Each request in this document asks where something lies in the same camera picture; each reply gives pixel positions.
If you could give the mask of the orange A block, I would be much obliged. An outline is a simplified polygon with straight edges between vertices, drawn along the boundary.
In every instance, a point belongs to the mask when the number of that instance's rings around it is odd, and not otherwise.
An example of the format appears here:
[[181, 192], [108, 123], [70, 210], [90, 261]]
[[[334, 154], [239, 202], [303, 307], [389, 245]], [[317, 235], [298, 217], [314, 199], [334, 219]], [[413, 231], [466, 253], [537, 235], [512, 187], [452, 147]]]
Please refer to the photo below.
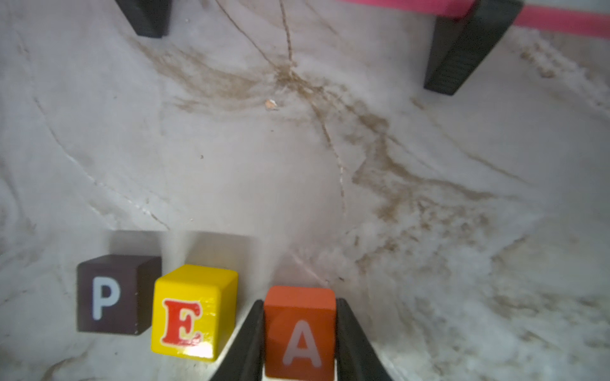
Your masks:
[[337, 301], [326, 288], [271, 287], [264, 301], [265, 375], [333, 380]]

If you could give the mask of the brown P block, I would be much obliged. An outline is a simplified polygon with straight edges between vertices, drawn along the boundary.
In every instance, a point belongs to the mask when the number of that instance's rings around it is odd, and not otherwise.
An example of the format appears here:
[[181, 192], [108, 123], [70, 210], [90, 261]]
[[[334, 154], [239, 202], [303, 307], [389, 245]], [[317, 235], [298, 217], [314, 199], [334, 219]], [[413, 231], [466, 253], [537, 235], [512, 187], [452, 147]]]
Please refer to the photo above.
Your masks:
[[162, 259], [110, 254], [76, 268], [76, 327], [84, 333], [138, 336], [152, 324]]

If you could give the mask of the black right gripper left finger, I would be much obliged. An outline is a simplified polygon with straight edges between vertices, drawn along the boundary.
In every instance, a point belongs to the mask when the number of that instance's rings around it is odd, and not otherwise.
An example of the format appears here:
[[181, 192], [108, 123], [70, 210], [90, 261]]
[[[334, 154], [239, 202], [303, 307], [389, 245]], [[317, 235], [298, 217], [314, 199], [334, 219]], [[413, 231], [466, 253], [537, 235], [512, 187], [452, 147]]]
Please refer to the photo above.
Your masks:
[[251, 307], [233, 344], [210, 381], [261, 381], [265, 362], [265, 311], [259, 299]]

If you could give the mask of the yellow E block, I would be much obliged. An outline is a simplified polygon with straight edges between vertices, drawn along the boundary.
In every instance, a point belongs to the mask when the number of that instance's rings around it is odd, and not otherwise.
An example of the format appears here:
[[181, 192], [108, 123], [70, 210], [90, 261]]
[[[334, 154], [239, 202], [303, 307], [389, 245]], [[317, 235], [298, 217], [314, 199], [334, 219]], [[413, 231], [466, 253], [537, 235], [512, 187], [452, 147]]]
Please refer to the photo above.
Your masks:
[[186, 264], [154, 285], [151, 351], [214, 362], [236, 325], [238, 273]]

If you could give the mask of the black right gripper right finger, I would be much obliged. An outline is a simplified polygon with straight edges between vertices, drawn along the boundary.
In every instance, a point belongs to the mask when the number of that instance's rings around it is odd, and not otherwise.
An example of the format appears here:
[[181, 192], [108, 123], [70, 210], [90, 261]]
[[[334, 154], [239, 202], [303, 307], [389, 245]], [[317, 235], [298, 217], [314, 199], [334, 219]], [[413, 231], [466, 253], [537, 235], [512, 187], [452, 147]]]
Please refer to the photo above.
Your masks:
[[349, 303], [337, 299], [336, 351], [339, 381], [391, 381]]

